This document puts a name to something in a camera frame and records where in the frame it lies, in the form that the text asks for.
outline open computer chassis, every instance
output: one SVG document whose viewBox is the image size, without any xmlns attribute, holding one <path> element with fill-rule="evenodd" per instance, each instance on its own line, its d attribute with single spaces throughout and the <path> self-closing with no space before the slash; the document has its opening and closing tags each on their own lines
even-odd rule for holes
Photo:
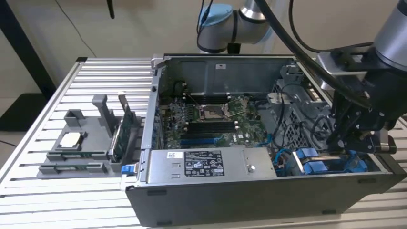
<svg viewBox="0 0 407 229">
<path fill-rule="evenodd" d="M 142 226 L 341 213 L 405 173 L 326 151 L 330 97 L 290 56 L 164 55 L 140 161 L 121 187 Z"/>
</svg>

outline blue latch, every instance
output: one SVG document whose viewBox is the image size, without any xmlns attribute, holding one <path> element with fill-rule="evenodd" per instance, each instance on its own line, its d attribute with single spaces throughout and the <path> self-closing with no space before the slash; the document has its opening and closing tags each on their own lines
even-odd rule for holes
<svg viewBox="0 0 407 229">
<path fill-rule="evenodd" d="M 134 174 L 134 172 L 136 172 L 134 165 L 121 166 L 121 174 L 132 175 Z"/>
</svg>

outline black pole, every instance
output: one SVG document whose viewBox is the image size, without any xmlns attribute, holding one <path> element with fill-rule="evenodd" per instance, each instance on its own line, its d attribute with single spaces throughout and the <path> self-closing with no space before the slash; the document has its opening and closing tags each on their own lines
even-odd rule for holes
<svg viewBox="0 0 407 229">
<path fill-rule="evenodd" d="M 0 117 L 0 130 L 26 131 L 56 89 L 6 0 L 0 0 L 0 29 L 41 92 L 18 96 Z"/>
<path fill-rule="evenodd" d="M 50 77 L 30 45 L 20 23 L 13 15 L 6 0 L 0 0 L 0 29 L 13 47 L 14 52 L 18 55 L 18 58 L 40 88 L 45 99 L 49 100 L 54 93 L 54 84 L 52 83 Z"/>
</svg>

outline motherboard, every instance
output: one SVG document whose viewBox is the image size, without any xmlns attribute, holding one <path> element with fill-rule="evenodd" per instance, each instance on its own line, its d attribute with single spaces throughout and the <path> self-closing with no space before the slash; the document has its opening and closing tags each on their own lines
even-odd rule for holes
<svg viewBox="0 0 407 229">
<path fill-rule="evenodd" d="M 268 134 L 249 96 L 192 96 L 160 106 L 165 149 L 262 147 Z"/>
</svg>

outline expansion slot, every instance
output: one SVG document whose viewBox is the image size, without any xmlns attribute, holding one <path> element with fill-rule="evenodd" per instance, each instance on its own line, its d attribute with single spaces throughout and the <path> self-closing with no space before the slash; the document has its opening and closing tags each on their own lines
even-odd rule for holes
<svg viewBox="0 0 407 229">
<path fill-rule="evenodd" d="M 213 134 L 182 134 L 180 135 L 180 139 L 206 139 L 214 138 L 216 135 Z"/>
</svg>

